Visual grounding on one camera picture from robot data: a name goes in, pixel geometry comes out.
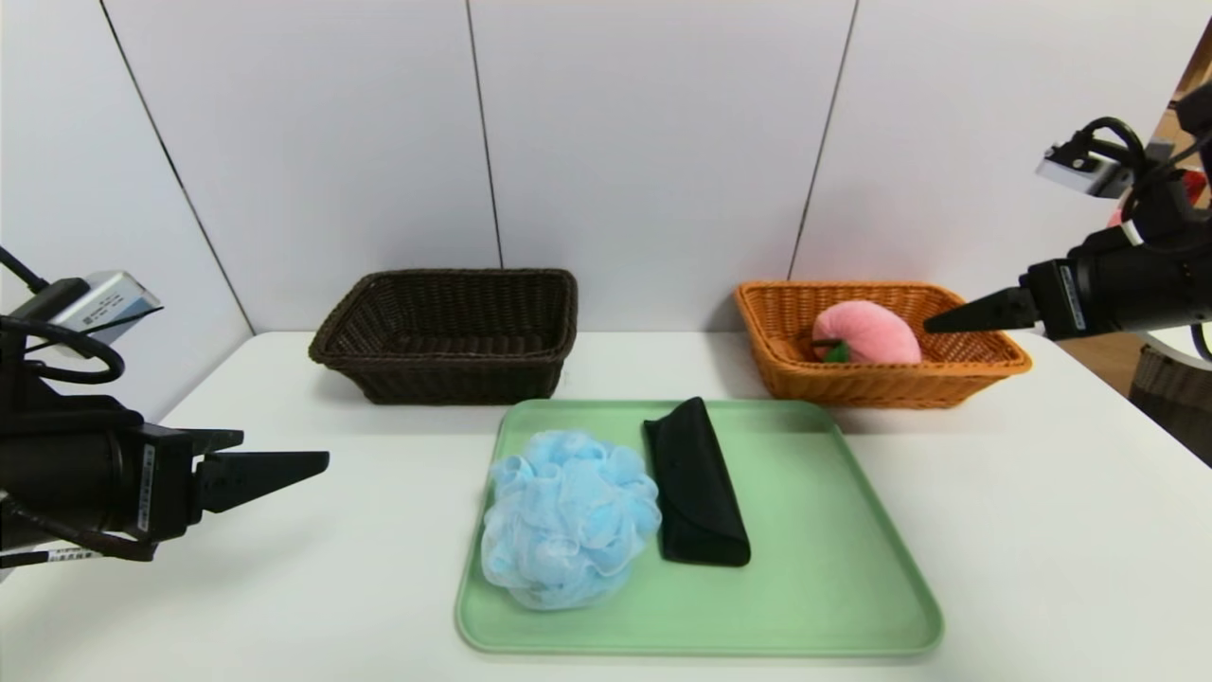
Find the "brown wicker basket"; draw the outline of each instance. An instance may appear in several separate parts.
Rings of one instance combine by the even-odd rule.
[[[926,333],[927,317],[964,299],[909,281],[750,281],[736,291],[749,327],[754,360],[776,399],[825,406],[949,408],[1031,368],[1031,360],[1000,331]],[[827,365],[808,356],[817,315],[842,300],[874,300],[913,326],[921,365]]]
[[[411,269],[362,277],[308,355],[372,403],[505,406],[549,399],[577,336],[562,269]]]

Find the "plastic tray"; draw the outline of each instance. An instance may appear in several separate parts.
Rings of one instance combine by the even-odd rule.
[[[644,453],[641,424],[674,402],[530,401],[505,415],[493,459],[549,430]],[[475,534],[457,621],[492,653],[884,657],[938,644],[943,617],[829,415],[796,401],[708,402],[753,546],[744,568],[661,558],[656,541],[608,601],[531,612],[480,569]],[[492,503],[491,491],[485,509]]]

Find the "mesh shower puff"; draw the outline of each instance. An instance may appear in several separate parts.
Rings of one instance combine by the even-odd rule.
[[[547,431],[491,470],[484,577],[538,611],[614,594],[661,526],[657,485],[640,455],[581,431]]]

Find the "label sticker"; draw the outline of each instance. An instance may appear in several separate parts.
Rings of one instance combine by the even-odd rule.
[[[1069,265],[1060,265],[1060,281],[1064,282],[1064,292],[1069,298],[1069,311],[1073,313],[1073,325],[1081,331],[1086,331],[1086,315],[1081,311],[1081,300],[1077,299],[1077,285],[1073,280],[1073,270]]]
[[[143,446],[143,481],[139,482],[139,531],[147,533],[152,521],[152,477],[155,476],[155,447]]]
[[[67,548],[63,550],[46,550],[46,561],[75,561],[75,560],[95,560],[103,557],[105,555],[101,552],[95,552],[92,550],[85,550],[84,548]]]

